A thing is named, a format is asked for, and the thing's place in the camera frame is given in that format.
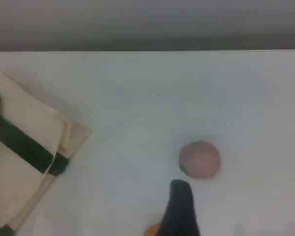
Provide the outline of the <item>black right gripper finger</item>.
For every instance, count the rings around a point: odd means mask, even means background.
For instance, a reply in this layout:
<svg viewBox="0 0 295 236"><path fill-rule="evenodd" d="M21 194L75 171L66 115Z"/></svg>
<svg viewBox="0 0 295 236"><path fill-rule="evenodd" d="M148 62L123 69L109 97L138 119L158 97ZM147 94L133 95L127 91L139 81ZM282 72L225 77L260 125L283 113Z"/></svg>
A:
<svg viewBox="0 0 295 236"><path fill-rule="evenodd" d="M191 186L180 179L172 180L170 196L158 229L160 236L200 236Z"/></svg>

